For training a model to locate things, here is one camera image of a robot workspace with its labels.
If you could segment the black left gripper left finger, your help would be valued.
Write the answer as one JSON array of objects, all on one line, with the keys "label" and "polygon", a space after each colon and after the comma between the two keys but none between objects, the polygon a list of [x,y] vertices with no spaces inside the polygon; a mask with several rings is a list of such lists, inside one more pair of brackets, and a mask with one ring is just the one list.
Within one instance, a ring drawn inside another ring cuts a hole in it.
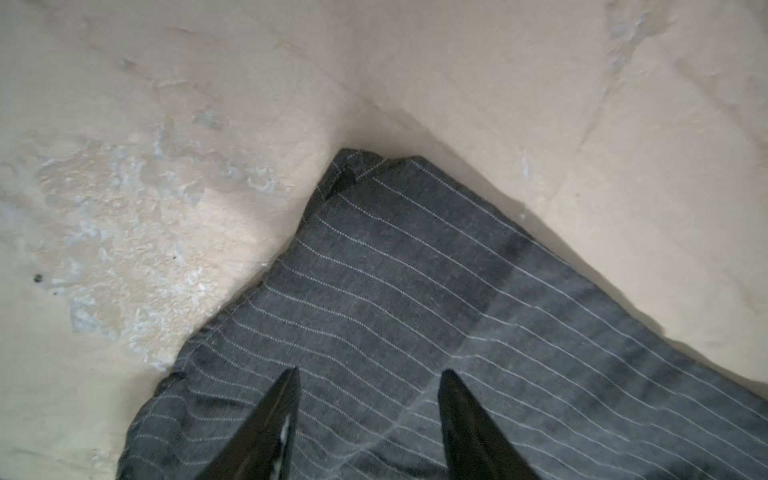
[{"label": "black left gripper left finger", "polygon": [[288,368],[197,478],[288,479],[300,398],[300,370],[297,367]]}]

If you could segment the grey pinstriped long sleeve shirt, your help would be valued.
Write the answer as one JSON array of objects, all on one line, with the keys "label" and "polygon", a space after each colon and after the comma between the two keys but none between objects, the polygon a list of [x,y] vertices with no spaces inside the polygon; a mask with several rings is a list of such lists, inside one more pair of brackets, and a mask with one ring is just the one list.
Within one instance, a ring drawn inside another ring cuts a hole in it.
[{"label": "grey pinstriped long sleeve shirt", "polygon": [[546,479],[763,479],[767,403],[420,157],[343,149],[294,239],[182,347],[121,479],[191,479],[289,367],[295,479],[443,479],[458,373]]}]

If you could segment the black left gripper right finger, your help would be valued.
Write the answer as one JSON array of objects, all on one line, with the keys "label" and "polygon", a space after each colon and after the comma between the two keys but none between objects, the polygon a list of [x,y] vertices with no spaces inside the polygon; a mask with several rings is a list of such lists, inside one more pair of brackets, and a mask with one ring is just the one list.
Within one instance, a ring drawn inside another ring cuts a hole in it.
[{"label": "black left gripper right finger", "polygon": [[457,480],[538,480],[458,374],[442,372],[438,390],[448,474]]}]

